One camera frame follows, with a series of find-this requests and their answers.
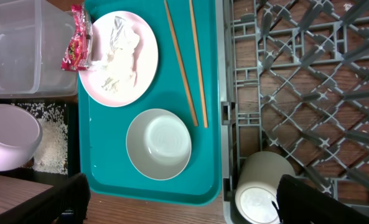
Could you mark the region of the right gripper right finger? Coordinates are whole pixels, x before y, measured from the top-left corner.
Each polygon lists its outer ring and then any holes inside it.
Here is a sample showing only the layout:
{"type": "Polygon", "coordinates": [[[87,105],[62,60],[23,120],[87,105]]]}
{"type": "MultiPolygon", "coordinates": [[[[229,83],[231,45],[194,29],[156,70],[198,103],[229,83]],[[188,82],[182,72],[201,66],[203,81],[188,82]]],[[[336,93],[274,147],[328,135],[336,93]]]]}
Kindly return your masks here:
{"type": "Polygon", "coordinates": [[[284,174],[276,194],[276,211],[283,224],[369,224],[369,217],[284,174]]]}

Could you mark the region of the red snack wrapper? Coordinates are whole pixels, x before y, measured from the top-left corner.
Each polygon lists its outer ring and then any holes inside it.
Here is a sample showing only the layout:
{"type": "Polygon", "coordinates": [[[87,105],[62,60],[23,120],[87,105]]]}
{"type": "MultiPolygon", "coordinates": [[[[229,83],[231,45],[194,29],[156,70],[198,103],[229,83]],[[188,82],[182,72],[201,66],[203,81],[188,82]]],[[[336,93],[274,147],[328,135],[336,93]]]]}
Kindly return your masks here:
{"type": "Polygon", "coordinates": [[[70,72],[88,70],[91,64],[93,42],[92,23],[85,4],[71,6],[75,32],[62,59],[61,69],[70,72]]]}

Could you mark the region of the white tissue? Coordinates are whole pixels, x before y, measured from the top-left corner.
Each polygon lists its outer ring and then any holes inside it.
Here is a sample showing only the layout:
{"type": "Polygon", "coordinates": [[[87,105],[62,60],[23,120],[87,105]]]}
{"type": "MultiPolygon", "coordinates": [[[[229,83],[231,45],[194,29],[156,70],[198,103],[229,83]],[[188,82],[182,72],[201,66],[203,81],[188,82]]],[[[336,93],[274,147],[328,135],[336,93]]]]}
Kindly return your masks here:
{"type": "Polygon", "coordinates": [[[100,88],[109,95],[127,91],[135,83],[137,73],[134,71],[134,51],[140,36],[122,17],[114,18],[109,46],[100,60],[92,61],[90,70],[96,72],[100,88]]]}

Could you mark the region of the rice and meat leftovers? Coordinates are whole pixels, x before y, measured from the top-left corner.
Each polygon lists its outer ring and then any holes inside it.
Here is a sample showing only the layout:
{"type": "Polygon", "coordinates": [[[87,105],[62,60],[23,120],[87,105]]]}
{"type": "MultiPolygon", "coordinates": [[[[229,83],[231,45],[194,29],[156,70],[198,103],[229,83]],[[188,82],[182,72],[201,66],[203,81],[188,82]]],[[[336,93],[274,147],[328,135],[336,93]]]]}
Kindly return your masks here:
{"type": "Polygon", "coordinates": [[[32,169],[51,174],[68,174],[68,125],[65,103],[14,103],[35,116],[43,136],[33,155],[32,169]]]}

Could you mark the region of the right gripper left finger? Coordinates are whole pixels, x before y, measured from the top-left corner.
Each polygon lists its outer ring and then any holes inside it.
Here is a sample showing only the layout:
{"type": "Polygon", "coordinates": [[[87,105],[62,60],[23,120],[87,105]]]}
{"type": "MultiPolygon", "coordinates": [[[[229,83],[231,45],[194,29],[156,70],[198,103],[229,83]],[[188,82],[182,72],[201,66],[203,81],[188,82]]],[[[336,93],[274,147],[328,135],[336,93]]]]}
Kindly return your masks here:
{"type": "Polygon", "coordinates": [[[86,219],[90,186],[83,173],[0,214],[0,224],[74,223],[86,219]]]}

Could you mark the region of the white cup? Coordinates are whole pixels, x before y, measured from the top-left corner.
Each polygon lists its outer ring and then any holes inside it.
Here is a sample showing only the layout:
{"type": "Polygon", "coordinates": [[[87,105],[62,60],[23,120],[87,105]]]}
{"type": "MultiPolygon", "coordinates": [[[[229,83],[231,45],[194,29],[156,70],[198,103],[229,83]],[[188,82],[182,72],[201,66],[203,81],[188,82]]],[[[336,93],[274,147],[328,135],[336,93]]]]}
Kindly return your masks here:
{"type": "Polygon", "coordinates": [[[235,205],[250,223],[277,224],[280,222],[277,189],[284,174],[294,176],[292,165],[275,152],[261,151],[244,162],[235,193],[235,205]]]}

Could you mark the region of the grey-white bowl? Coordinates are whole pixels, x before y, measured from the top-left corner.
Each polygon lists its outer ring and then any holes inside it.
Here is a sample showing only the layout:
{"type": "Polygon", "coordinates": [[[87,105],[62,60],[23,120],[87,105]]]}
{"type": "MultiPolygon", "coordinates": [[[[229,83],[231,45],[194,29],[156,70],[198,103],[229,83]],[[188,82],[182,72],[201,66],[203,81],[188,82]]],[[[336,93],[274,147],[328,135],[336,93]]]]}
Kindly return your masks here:
{"type": "Polygon", "coordinates": [[[152,180],[169,180],[187,167],[192,140],[177,115],[154,108],[132,120],[126,134],[126,151],[140,174],[152,180]]]}

